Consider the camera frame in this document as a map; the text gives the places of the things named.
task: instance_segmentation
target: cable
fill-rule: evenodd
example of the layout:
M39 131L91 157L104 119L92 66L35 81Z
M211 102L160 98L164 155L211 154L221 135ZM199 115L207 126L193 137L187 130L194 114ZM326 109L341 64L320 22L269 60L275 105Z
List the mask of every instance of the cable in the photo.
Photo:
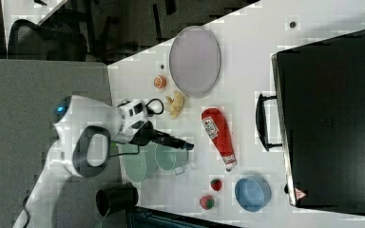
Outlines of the cable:
M138 152L136 152L136 153L115 154L115 155L110 155L109 157L112 158L112 157L118 157L118 156L122 156L122 155L138 155L139 153L141 153L141 149L140 149L139 145L137 145L137 146L138 146Z
M155 112L155 111L153 111L153 109L152 108L150 108L149 107L149 105L152 103L152 102L159 102L161 105L162 105L162 111L161 112ZM152 117L153 115L161 115L161 114L163 114L163 112L164 112L164 104L163 104L163 102L160 100L160 99L157 99L157 98L154 98L154 99L152 99L152 100L150 100L147 104L146 104L146 109L147 109L147 115L149 116L149 117Z
M26 224L23 226L23 228L27 228L30 223L30 213L29 210L26 208L26 203L28 202L29 196L26 196L23 200L23 210L25 210L26 215L28 216L28 220L26 221Z
M120 102L120 104L118 104L117 107L124 106L124 105L128 105L129 103L131 103L131 101L129 101L128 99L125 99L125 100L122 100Z

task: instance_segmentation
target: briefcase handle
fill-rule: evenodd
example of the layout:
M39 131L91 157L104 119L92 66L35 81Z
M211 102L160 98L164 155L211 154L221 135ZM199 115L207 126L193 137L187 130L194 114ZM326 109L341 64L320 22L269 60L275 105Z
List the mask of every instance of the briefcase handle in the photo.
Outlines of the briefcase handle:
M256 109L256 125L257 131L259 133L259 139L262 143L263 147L265 147L266 151L269 151L270 148L282 146L281 143L278 144L271 144L268 140L268 126L266 122L266 115L265 115L265 106L263 105L264 102L269 100L275 100L277 96L270 96L266 97L263 96L262 93L259 95L259 99L257 101L257 109Z

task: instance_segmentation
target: blue bowl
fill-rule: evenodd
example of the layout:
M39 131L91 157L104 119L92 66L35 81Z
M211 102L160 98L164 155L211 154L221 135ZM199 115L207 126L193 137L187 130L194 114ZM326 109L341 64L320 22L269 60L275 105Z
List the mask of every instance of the blue bowl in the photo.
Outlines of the blue bowl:
M271 189L264 178L249 176L236 183L235 195L244 210L257 212L271 199Z

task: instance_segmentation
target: red object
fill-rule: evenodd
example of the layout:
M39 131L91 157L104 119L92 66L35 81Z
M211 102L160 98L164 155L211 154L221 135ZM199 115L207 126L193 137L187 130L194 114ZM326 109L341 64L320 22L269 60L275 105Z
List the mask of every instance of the red object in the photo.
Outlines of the red object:
M214 179L210 182L210 186L212 187L213 190L219 192L221 190L221 180L219 179Z
M217 108L208 108L202 113L202 123L209 138L219 150L226 164L226 170L230 172L237 162L226 119L224 119L223 114Z
M210 195L203 196L200 200L200 205L203 209L209 210L215 205L215 200Z

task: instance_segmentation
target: bottle label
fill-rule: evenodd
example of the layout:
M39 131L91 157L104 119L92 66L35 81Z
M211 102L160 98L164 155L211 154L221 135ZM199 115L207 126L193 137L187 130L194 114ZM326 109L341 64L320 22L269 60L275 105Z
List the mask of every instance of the bottle label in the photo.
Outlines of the bottle label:
M215 122L213 122L211 117L206 117L202 120L202 123L211 140L218 137L218 127L215 125Z
M223 161L224 161L225 164L234 162L236 160L236 158L234 157L234 155L229 155L229 156L222 157L222 158L223 158Z

